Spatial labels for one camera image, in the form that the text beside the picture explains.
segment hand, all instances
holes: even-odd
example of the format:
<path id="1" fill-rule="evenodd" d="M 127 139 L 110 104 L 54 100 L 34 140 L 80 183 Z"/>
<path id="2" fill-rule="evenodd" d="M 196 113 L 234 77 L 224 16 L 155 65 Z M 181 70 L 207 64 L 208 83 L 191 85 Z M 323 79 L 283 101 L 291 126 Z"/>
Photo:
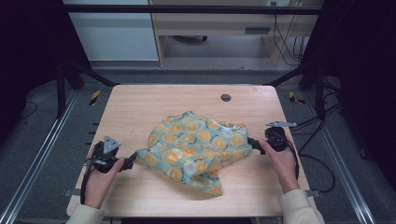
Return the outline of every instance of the hand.
<path id="1" fill-rule="evenodd" d="M 103 174 L 97 170 L 91 172 L 85 192 L 85 205 L 100 209 L 105 197 L 110 190 L 114 177 L 121 169 L 125 158 L 120 158 L 114 163 L 111 170 Z"/>
<path id="2" fill-rule="evenodd" d="M 266 141 L 259 140 L 259 143 L 270 157 L 283 193 L 299 189 L 300 185 L 295 176 L 296 162 L 290 148 L 276 152 Z"/>

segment metal bracket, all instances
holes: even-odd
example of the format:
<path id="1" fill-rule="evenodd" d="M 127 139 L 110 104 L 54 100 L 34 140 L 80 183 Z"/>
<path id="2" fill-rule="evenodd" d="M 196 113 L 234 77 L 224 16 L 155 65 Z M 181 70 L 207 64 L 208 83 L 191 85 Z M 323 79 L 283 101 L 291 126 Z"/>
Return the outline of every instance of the metal bracket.
<path id="1" fill-rule="evenodd" d="M 81 194 L 81 189 L 65 189 L 63 196 L 71 197 L 73 195 L 79 196 Z"/>
<path id="2" fill-rule="evenodd" d="M 265 125 L 271 126 L 271 127 L 297 127 L 296 123 L 289 123 L 289 122 L 279 121 L 279 120 L 266 123 Z"/>
<path id="3" fill-rule="evenodd" d="M 307 190 L 305 191 L 305 193 L 306 193 L 306 196 L 307 196 L 307 197 L 314 197 L 314 198 L 317 198 L 317 197 L 321 196 L 320 191 L 318 191 L 318 190 L 316 190 L 316 189 L 314 189 L 314 190 L 312 190 L 312 189 L 307 189 Z"/>
<path id="4" fill-rule="evenodd" d="M 121 142 L 116 141 L 115 139 L 111 138 L 107 134 L 105 135 L 104 141 L 104 152 L 105 154 L 111 152 L 112 150 L 116 149 L 121 145 Z"/>

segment cuff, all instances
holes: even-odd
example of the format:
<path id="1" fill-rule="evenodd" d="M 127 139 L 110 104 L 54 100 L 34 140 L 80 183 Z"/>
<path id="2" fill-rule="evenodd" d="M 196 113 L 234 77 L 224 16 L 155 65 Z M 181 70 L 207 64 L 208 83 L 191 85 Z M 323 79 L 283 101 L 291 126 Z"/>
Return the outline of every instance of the cuff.
<path id="1" fill-rule="evenodd" d="M 100 209 L 78 204 L 67 223 L 101 223 L 104 216 L 105 212 Z"/>
<path id="2" fill-rule="evenodd" d="M 305 191 L 294 189 L 282 196 L 282 208 L 284 213 L 287 214 L 290 211 L 304 207 L 311 207 Z"/>

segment sleeve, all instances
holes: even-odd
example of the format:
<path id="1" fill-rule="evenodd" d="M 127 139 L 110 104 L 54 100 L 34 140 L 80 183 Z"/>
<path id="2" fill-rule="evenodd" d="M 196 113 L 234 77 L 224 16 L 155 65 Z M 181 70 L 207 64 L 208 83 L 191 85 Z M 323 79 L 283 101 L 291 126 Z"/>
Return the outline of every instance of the sleeve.
<path id="1" fill-rule="evenodd" d="M 105 212 L 100 209 L 78 204 L 66 223 L 100 224 L 104 216 Z"/>
<path id="2" fill-rule="evenodd" d="M 321 213 L 311 206 L 305 191 L 294 189 L 282 196 L 284 223 L 324 223 Z"/>

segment wooden tabletop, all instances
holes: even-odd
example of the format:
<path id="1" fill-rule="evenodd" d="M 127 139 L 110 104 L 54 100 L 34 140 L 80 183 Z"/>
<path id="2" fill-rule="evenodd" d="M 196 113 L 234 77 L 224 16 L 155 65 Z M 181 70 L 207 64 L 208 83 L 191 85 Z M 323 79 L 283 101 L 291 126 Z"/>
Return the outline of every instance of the wooden tabletop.
<path id="1" fill-rule="evenodd" d="M 231 101 L 220 99 L 229 94 Z M 251 85 L 119 85 L 113 89 L 93 139 L 104 135 L 120 141 L 117 157 L 129 157 L 148 147 L 156 124 L 186 111 L 214 120 L 243 121 L 247 133 L 264 138 L 265 123 L 286 121 L 276 90 Z M 291 138 L 289 129 L 286 135 Z M 300 166 L 299 182 L 309 189 Z M 76 189 L 80 189 L 81 170 Z M 281 187 L 267 156 L 258 150 L 219 170 L 222 196 L 213 196 L 182 185 L 145 166 L 116 176 L 102 210 L 108 217 L 281 217 Z M 67 207 L 71 214 L 79 203 L 72 196 Z"/>

